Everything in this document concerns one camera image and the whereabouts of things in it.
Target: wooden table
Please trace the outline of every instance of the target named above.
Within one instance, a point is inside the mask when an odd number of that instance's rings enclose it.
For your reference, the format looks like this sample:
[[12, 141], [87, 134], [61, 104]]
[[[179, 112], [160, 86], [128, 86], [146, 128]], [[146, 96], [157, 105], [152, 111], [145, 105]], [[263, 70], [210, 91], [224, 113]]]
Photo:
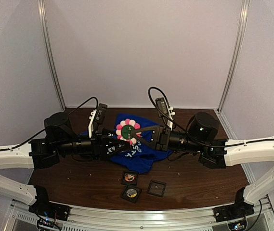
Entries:
[[[80, 109], [70, 116], [76, 133], [87, 129], [92, 109]], [[176, 121], [185, 126], [197, 112], [212, 110], [176, 109]], [[109, 108], [104, 128], [114, 128], [118, 113], [134, 114], [162, 123], [155, 109]], [[217, 138], [227, 138], [220, 127]], [[248, 182], [242, 167], [208, 169], [197, 162], [198, 156], [186, 155], [180, 160], [167, 159], [154, 162], [152, 170], [138, 177], [138, 187], [143, 190], [136, 204], [120, 198], [124, 185], [120, 184], [125, 167], [112, 162], [94, 161], [80, 163], [70, 156], [61, 163], [34, 171], [30, 184], [44, 186], [50, 200], [65, 204], [104, 209], [164, 210], [199, 208], [233, 202], [238, 189]], [[151, 179], [167, 183], [164, 196], [146, 193]]]

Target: pink flower petal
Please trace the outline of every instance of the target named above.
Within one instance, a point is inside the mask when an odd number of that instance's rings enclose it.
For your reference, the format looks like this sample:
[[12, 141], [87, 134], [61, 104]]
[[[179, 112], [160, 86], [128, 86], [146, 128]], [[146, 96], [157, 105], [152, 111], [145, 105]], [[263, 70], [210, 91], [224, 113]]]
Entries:
[[140, 124], [136, 123], [135, 126], [133, 126], [135, 129], [139, 129], [141, 126]]

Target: white wall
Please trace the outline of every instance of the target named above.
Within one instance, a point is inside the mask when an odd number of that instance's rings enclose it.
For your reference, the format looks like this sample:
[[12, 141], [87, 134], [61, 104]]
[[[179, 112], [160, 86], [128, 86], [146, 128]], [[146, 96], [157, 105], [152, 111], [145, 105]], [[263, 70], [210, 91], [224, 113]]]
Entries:
[[[274, 135], [274, 1], [251, 1], [239, 63], [223, 112], [239, 139]], [[251, 164], [256, 179], [272, 165]], [[274, 207], [274, 192], [270, 199]]]
[[[0, 1], [0, 145], [20, 143], [60, 110], [43, 46], [37, 1]], [[3, 170], [26, 182], [28, 169]], [[0, 230], [10, 199], [0, 196]]]
[[161, 87], [172, 106], [217, 108], [241, 0], [49, 0], [46, 15], [68, 107], [92, 95], [148, 107]]

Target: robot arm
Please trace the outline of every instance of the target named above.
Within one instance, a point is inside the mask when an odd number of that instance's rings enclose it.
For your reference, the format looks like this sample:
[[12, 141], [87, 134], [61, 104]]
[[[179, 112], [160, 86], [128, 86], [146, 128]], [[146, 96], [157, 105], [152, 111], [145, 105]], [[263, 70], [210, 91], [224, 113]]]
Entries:
[[[78, 136], [72, 131], [68, 115], [56, 113], [44, 121], [45, 139], [34, 139], [15, 149], [10, 146], [0, 152], [0, 169], [3, 168], [47, 168], [60, 162], [59, 156], [77, 154], [92, 159], [108, 160], [112, 156], [130, 149], [126, 141], [113, 139], [113, 131], [98, 126], [104, 120], [107, 106], [100, 104], [91, 113], [89, 134]], [[174, 114], [168, 107], [164, 114], [171, 118]], [[242, 163], [274, 161], [274, 137], [260, 140], [214, 140], [219, 122], [211, 115], [200, 112], [190, 121], [187, 132], [172, 131], [169, 127], [153, 126], [132, 130], [130, 135], [152, 149], [159, 151], [174, 150], [200, 154], [199, 162], [209, 168], [226, 168]], [[151, 131], [150, 141], [139, 137], [137, 133]], [[233, 205], [214, 209], [217, 221], [240, 218], [252, 214], [253, 205], [274, 189], [274, 167], [261, 179], [237, 192]], [[67, 219], [69, 207], [49, 202], [46, 190], [40, 186], [23, 185], [0, 176], [0, 194], [24, 202], [32, 210], [49, 214], [57, 211]]]

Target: black square coaster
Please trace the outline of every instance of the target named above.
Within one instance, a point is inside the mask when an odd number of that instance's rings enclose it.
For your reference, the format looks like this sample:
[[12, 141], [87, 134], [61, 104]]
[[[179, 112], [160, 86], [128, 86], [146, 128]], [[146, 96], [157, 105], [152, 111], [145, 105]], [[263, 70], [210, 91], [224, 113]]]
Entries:
[[137, 185], [138, 172], [123, 171], [121, 184]]
[[147, 189], [147, 193], [154, 195], [154, 196], [160, 196], [163, 197], [165, 189], [166, 189], [166, 183], [164, 182], [160, 182], [157, 180], [151, 180], [148, 189]]
[[142, 189], [139, 189], [135, 186], [128, 184], [126, 185], [120, 197], [123, 198], [124, 200], [130, 201], [132, 203], [136, 203], [141, 194], [141, 191]]

